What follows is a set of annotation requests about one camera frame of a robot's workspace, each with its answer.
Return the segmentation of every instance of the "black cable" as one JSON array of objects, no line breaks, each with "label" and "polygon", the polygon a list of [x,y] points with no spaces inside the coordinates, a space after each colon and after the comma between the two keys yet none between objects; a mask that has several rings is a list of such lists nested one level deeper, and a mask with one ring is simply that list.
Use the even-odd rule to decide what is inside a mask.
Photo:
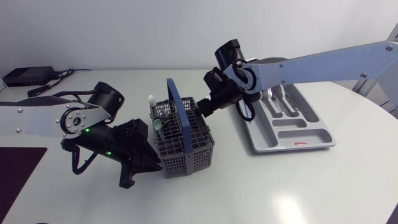
[{"label": "black cable", "polygon": [[234,71],[235,75],[242,80],[242,82],[247,83],[249,80],[246,78],[242,73],[238,70],[238,51],[236,48],[233,50],[233,61],[232,61],[232,70]]},{"label": "black cable", "polygon": [[41,86],[41,87],[38,87],[38,88],[33,89],[33,90],[29,90],[27,92],[27,96],[28,97],[39,96],[40,94],[44,93],[45,91],[50,90],[54,86],[58,85],[60,82],[62,82],[62,80],[64,80],[65,78],[69,77],[70,75],[72,75],[76,71],[91,71],[91,70],[90,69],[72,69],[72,68],[69,68],[68,70],[64,70],[64,71],[61,71],[61,72],[53,72],[51,74],[51,76],[52,76],[51,79],[52,80],[58,80],[57,82],[55,82],[52,85],[45,85],[45,86]]},{"label": "black cable", "polygon": [[241,107],[239,106],[239,102],[236,102],[236,103],[235,103],[235,106],[236,106],[236,110],[238,111],[239,115],[241,116],[241,118],[242,118],[243,120],[249,121],[249,122],[250,122],[250,121],[252,121],[252,120],[256,117],[256,112],[254,111],[254,107],[253,107],[253,105],[252,105],[251,103],[247,105],[248,108],[249,108],[249,110],[250,110],[250,112],[251,112],[251,118],[245,117],[245,116],[243,115],[243,113],[242,113],[242,111],[241,111]]},{"label": "black cable", "polygon": [[2,82],[2,84],[4,85],[4,87],[0,90],[0,93],[2,92],[3,89],[7,88],[6,84],[4,83],[4,81]]},{"label": "black cable", "polygon": [[81,165],[81,167],[78,168],[79,158],[80,158],[80,148],[78,146],[75,146],[72,150],[72,171],[73,171],[73,173],[76,175],[83,173],[87,169],[87,167],[91,164],[91,162],[93,162],[93,160],[95,159],[95,157],[97,155],[98,155],[97,152],[92,153],[90,158],[88,158],[88,160],[86,160],[85,163],[83,165]]},{"label": "black cable", "polygon": [[61,91],[59,93],[54,94],[53,96],[67,96],[67,95],[91,95],[98,92],[98,90],[90,90],[90,91]]},{"label": "black cable", "polygon": [[78,95],[73,95],[73,96],[76,97],[77,102],[82,103],[80,96],[78,96]]}]

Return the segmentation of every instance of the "blue handle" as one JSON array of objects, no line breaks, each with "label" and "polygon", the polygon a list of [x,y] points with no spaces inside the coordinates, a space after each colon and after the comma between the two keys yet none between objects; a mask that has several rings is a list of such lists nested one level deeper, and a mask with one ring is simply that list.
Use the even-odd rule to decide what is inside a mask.
[{"label": "blue handle", "polygon": [[169,100],[174,100],[175,106],[177,107],[178,117],[180,117],[182,137],[184,140],[184,153],[189,154],[192,152],[191,125],[189,123],[187,113],[185,112],[184,105],[182,104],[181,97],[177,91],[177,87],[175,87],[172,78],[167,79],[167,90],[169,91]]}]

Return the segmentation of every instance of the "table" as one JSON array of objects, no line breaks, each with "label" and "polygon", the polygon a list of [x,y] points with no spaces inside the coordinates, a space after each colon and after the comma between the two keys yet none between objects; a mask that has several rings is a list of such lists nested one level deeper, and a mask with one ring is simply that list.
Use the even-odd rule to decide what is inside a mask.
[{"label": "table", "polygon": [[[106,82],[126,98],[113,124],[142,119],[154,146],[147,96],[165,100],[165,79],[171,77],[181,96],[198,101],[209,94],[202,80],[205,72],[78,72],[45,94],[91,90],[98,81]],[[335,147],[256,154],[231,106],[205,118],[216,142],[211,167],[173,179],[163,172],[137,174],[128,190],[118,186],[116,161],[98,156],[82,175],[75,175],[61,139],[0,138],[0,146],[48,148],[4,223],[387,222],[398,202],[398,120],[334,83],[297,86],[334,135]],[[32,88],[5,89],[0,100],[22,100]]]}]

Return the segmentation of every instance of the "robotic arm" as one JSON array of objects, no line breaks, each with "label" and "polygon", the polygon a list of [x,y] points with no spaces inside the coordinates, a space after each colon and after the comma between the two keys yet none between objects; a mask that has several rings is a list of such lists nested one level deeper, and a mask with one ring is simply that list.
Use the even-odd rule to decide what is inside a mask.
[{"label": "robotic arm", "polygon": [[[73,95],[77,101],[61,96]],[[79,95],[91,95],[85,103]],[[29,98],[20,102],[0,102],[0,136],[35,134],[63,138],[61,145],[72,153],[72,171],[81,174],[97,154],[122,165],[120,187],[134,185],[136,173],[162,170],[156,152],[147,142],[148,126],[140,119],[110,128],[124,97],[106,83],[91,91],[66,91],[53,96]],[[93,151],[78,168],[80,148]]]},{"label": "robotic arm", "polygon": [[245,61],[237,40],[230,40],[215,52],[219,68],[208,72],[204,80],[211,100],[198,102],[197,113],[209,116],[239,100],[255,113],[251,103],[260,92],[276,85],[337,80],[375,79],[390,102],[398,107],[398,39],[294,59],[266,58]]}]

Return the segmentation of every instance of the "power adapter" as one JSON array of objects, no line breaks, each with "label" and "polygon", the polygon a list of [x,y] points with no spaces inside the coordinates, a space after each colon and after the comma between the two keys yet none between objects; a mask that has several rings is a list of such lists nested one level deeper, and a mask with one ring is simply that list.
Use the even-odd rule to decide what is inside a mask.
[{"label": "power adapter", "polygon": [[16,68],[2,80],[9,87],[46,85],[51,80],[54,69],[51,66]]}]

